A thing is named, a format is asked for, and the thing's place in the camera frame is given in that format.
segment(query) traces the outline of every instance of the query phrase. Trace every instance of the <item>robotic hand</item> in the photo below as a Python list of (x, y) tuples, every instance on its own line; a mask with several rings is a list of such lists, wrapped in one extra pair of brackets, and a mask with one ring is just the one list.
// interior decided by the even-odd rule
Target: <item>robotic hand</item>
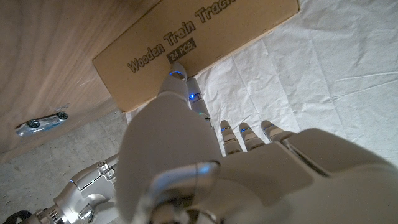
[[(221, 122), (222, 157), (195, 79), (175, 64), (156, 99), (130, 123), (120, 149), (71, 179), (55, 205), (25, 223), (398, 223), (398, 170), (319, 129), (269, 121), (265, 144)], [(115, 185), (115, 174), (118, 183)], [(114, 197), (116, 205), (109, 201)]]

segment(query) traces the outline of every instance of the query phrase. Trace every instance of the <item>white paper sheet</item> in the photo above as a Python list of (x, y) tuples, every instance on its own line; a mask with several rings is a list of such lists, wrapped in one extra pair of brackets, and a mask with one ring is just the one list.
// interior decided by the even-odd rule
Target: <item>white paper sheet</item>
[(222, 151), (222, 120), (240, 141), (247, 122), (268, 142), (267, 119), (288, 131), (329, 131), (398, 166), (398, 1), (302, 0), (300, 8), (197, 75)]

